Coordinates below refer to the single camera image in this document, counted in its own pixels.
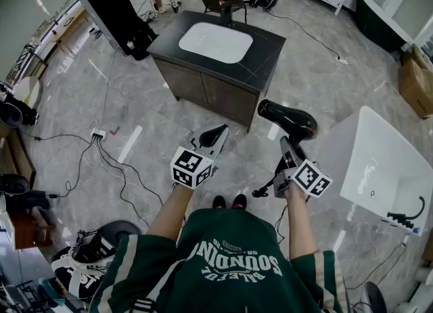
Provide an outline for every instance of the black speaker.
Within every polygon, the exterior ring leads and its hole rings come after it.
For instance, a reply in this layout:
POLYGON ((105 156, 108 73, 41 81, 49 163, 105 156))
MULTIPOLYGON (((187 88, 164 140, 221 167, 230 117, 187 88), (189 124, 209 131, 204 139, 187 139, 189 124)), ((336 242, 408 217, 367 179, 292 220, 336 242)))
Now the black speaker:
POLYGON ((138 49, 145 52, 156 37, 153 30, 137 16, 129 0, 79 1, 107 37, 111 46, 123 54, 130 55, 138 49), (138 42, 136 37, 141 31, 145 31, 152 39, 147 39, 146 43, 138 42))
POLYGON ((0 192, 6 195, 24 194, 30 189, 27 178, 18 174, 0 176, 0 192))
POLYGON ((16 106, 4 103, 0 112, 0 120, 12 128, 17 128, 22 123, 22 112, 16 106))

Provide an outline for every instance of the white device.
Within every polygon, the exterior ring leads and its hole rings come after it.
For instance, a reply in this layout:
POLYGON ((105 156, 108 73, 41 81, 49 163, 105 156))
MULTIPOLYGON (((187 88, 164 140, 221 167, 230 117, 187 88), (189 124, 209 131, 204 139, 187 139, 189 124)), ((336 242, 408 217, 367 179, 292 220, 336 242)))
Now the white device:
POLYGON ((306 194, 313 197, 321 197, 332 183, 332 178, 308 159, 305 159, 292 175, 292 180, 298 183, 306 194))
POLYGON ((212 176, 213 166, 212 159, 179 146, 170 163, 171 178, 195 189, 212 176))

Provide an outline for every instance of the cable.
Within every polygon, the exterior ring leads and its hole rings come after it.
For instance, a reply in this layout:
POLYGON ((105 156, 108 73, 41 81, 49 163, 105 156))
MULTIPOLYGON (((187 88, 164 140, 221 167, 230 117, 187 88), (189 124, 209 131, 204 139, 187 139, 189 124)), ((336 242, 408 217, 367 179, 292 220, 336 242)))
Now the cable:
POLYGON ((93 140, 90 143, 90 145, 88 147, 86 147, 86 149, 81 153, 80 160, 78 161, 78 177, 76 178, 75 185, 72 187, 71 184, 70 184, 70 181, 67 180, 65 182, 65 188, 67 190, 67 193, 65 195, 58 195, 58 197, 67 197, 70 194, 71 191, 73 191, 74 189, 76 189, 76 186, 78 185, 78 182, 80 180, 81 161, 83 160, 84 153, 92 146, 92 144, 93 144, 93 140))
MULTIPOLYGON (((104 150, 104 149, 102 148, 102 146, 101 146, 101 139, 100 139, 100 138, 97 138, 97 139, 96 139, 96 145, 98 146, 98 148, 99 148, 100 151, 101 151, 101 149, 102 149, 102 151, 105 152, 105 150, 104 150)), ((134 209, 134 211, 135 211, 135 214, 137 215, 137 217, 140 218, 142 221, 144 221, 144 222, 146 223, 147 227, 150 228, 150 225, 149 225, 149 224, 148 224, 148 223, 147 223, 147 222, 146 222, 146 221, 145 221, 145 220, 144 220, 144 219, 143 219, 143 218, 138 214, 137 209, 135 208, 135 205, 134 205, 132 202, 130 202, 129 200, 126 200, 126 199, 122 196, 122 193, 123 193, 125 187, 127 186, 127 177, 125 176, 123 169, 122 169, 122 168, 119 168, 118 166, 114 166, 114 165, 112 165, 109 161, 107 161, 107 159, 104 157, 102 151, 100 152, 102 159, 105 160, 106 163, 107 163, 109 166, 111 166, 111 167, 113 167, 113 168, 116 168, 116 169, 119 169, 119 170, 122 172, 122 175, 123 175, 123 178, 124 178, 124 183, 123 183, 122 190, 120 191, 120 194, 119 194, 121 200, 123 200, 123 201, 125 201, 125 202, 131 204, 132 207, 133 207, 133 209, 134 209)))
POLYGON ((104 113, 105 113, 105 110, 106 110, 106 103, 107 103, 108 85, 109 85, 109 83, 110 83, 111 70, 112 70, 112 68, 113 68, 114 59, 116 58, 116 52, 117 52, 117 51, 114 51, 113 60, 112 60, 112 62, 111 62, 111 66, 110 66, 110 73, 108 74, 108 79, 107 79, 107 88, 106 88, 106 96, 105 96, 105 98, 104 98, 104 106, 102 107, 102 116, 101 116, 101 122, 99 123, 99 126, 101 125, 102 120, 104 119, 104 113))
POLYGON ((141 8, 143 7, 144 3, 146 3, 146 1, 147 1, 147 0, 144 0, 143 4, 141 4, 141 7, 140 7, 140 8, 138 9, 138 11, 137 11, 137 15, 139 14, 141 8))
POLYGON ((288 208, 287 205, 284 206, 284 209, 283 209, 283 212, 281 213, 281 216, 278 218, 277 222, 274 225, 275 231, 277 231, 277 234, 282 237, 282 239, 279 240, 278 244, 280 244, 281 242, 283 242, 283 240, 285 239, 285 237, 282 234, 279 233, 279 226, 281 224, 281 220, 283 219, 284 212, 287 210, 287 208, 288 208))
POLYGON ((44 139, 44 138, 42 138, 42 137, 36 137, 36 136, 34 136, 34 135, 27 134, 27 133, 23 132, 22 130, 21 130, 21 133, 24 134, 24 135, 27 135, 28 137, 32 137, 32 138, 34 138, 36 141, 51 140, 51 139, 54 139, 54 138, 56 138, 56 137, 76 137, 76 138, 78 138, 78 139, 83 140, 83 141, 86 142, 86 143, 91 143, 90 141, 88 141, 88 140, 86 140, 86 139, 80 137, 79 135, 74 135, 74 134, 60 134, 60 135, 54 135, 53 137, 47 137, 47 138, 44 139))
MULTIPOLYGON (((395 253, 395 251, 400 248, 403 244, 400 243, 397 247, 394 248, 394 250, 391 252, 391 254, 383 261, 381 262, 379 265, 377 265, 367 276, 367 278, 359 285, 357 285, 356 287, 346 287, 347 290, 355 290, 358 289, 362 284, 364 284, 365 282, 367 282, 368 278, 373 274, 374 271, 376 271, 379 267, 381 267, 383 264, 386 263, 386 261, 391 258, 391 256, 395 253)), ((394 265, 391 266, 391 268, 389 269, 389 271, 392 270, 392 268, 395 266, 396 262, 394 263, 394 265)))
POLYGON ((369 306, 371 309, 373 309, 373 306, 371 304, 368 304, 367 302, 357 302, 356 304, 352 305, 352 308, 357 309, 357 310, 361 310, 362 312, 364 312, 362 309, 357 308, 358 305, 367 305, 369 306))
POLYGON ((374 247, 374 249, 375 249, 375 254, 376 254, 376 256, 379 257, 378 249, 377 249, 376 245, 374 244, 374 242, 371 240, 371 236, 370 236, 370 224, 368 224, 367 222, 362 221, 362 222, 358 222, 358 223, 356 223, 356 224, 353 226, 353 238, 355 239, 355 243, 357 244, 357 249, 355 250, 354 254, 353 254, 349 259, 343 259, 343 260, 340 260, 340 259, 339 259, 338 261, 340 261, 340 262, 348 262, 348 261, 351 261, 351 260, 355 257, 355 255, 357 254, 357 252, 358 252, 358 241, 357 241, 357 237, 356 237, 356 235, 355 235, 355 227, 356 227, 357 225, 359 225, 359 224, 366 224, 366 225, 367 225, 367 227, 368 227, 368 238, 369 238, 369 241, 371 242, 371 244, 373 245, 373 247, 374 247))
POLYGON ((115 159, 114 159, 112 156, 110 156, 110 154, 108 154, 108 152, 107 152, 107 151, 102 147, 102 144, 101 144, 101 141, 100 141, 100 140, 99 140, 99 146, 101 147, 102 151, 104 151, 104 153, 105 153, 106 155, 108 155, 108 157, 109 157, 111 160, 115 161, 117 164, 125 165, 125 166, 128 166, 129 168, 133 169, 133 170, 135 171, 135 173, 137 174, 138 179, 139 179, 141 185, 143 186, 143 188, 144 188, 146 191, 149 191, 150 193, 156 195, 156 196, 158 197, 158 199, 160 200, 161 206, 164 205, 164 203, 163 203, 162 200, 161 200, 161 197, 160 197, 158 194, 156 194, 153 190, 147 188, 147 187, 143 184, 143 182, 141 181, 140 174, 138 173, 138 171, 137 171, 137 170, 136 170, 132 165, 125 164, 125 163, 120 163, 120 162, 118 162, 117 160, 115 160, 115 159))
POLYGON ((382 279, 378 282, 378 287, 379 287, 380 283, 385 279, 385 277, 388 276, 388 273, 390 273, 390 271, 394 268, 394 266, 396 266, 397 262, 400 260, 400 258, 403 256, 403 254, 405 252, 406 252, 406 247, 404 248, 403 252, 398 256, 398 258, 395 261, 395 263, 390 267, 390 269, 388 271, 386 271, 386 273, 384 274, 384 276, 382 277, 382 279))
POLYGON ((20 257, 20 251, 17 250, 18 253, 18 263, 20 264, 20 274, 21 274, 21 284, 24 283, 24 279, 22 277, 22 268, 21 268, 21 257, 20 257))
POLYGON ((304 33, 306 34, 306 35, 308 35, 310 38, 313 38, 314 40, 316 40, 317 42, 319 42, 319 43, 321 43, 324 47, 326 47, 328 50, 330 50, 331 52, 334 52, 336 55, 337 55, 337 59, 338 60, 340 60, 340 55, 336 52, 336 51, 334 51, 333 49, 330 49, 328 46, 326 46, 325 44, 323 44, 319 39, 316 39, 315 37, 313 37, 311 34, 309 34, 299 23, 297 23, 295 20, 293 20, 292 18, 288 18, 288 17, 285 17, 285 16, 278 16, 278 15, 274 15, 274 14, 272 14, 268 9, 266 9, 265 7, 263 7, 263 9, 269 14, 269 15, 271 15, 271 16, 273 16, 274 18, 285 18, 285 19, 287 19, 287 20, 290 20, 290 21, 293 21, 294 23, 296 23, 299 27, 300 27, 300 29, 302 29, 303 31, 304 31, 304 33))

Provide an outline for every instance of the power strip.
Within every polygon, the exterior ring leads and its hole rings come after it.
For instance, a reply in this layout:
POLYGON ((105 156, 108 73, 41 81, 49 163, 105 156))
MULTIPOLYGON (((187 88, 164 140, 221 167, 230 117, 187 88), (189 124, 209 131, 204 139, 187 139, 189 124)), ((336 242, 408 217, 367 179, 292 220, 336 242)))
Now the power strip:
POLYGON ((99 137, 101 138, 101 140, 105 140, 107 137, 107 132, 104 132, 103 130, 97 130, 95 128, 92 129, 92 138, 95 135, 99 135, 99 137))

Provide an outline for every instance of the faucet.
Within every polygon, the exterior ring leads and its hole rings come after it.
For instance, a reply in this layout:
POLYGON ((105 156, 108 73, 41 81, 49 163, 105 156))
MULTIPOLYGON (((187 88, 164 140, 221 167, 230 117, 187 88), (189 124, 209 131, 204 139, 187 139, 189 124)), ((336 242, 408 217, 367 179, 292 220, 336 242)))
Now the faucet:
POLYGON ((404 225, 405 227, 412 229, 413 223, 411 223, 409 221, 414 220, 414 219, 418 218, 419 216, 421 216, 421 213, 424 211, 424 208, 426 206, 426 201, 424 200, 424 198, 419 197, 419 199, 422 202, 422 207, 421 207, 421 211, 419 211, 416 215, 414 215, 412 217, 407 217, 406 214, 388 212, 388 214, 386 216, 391 217, 392 220, 396 220, 401 225, 404 225))

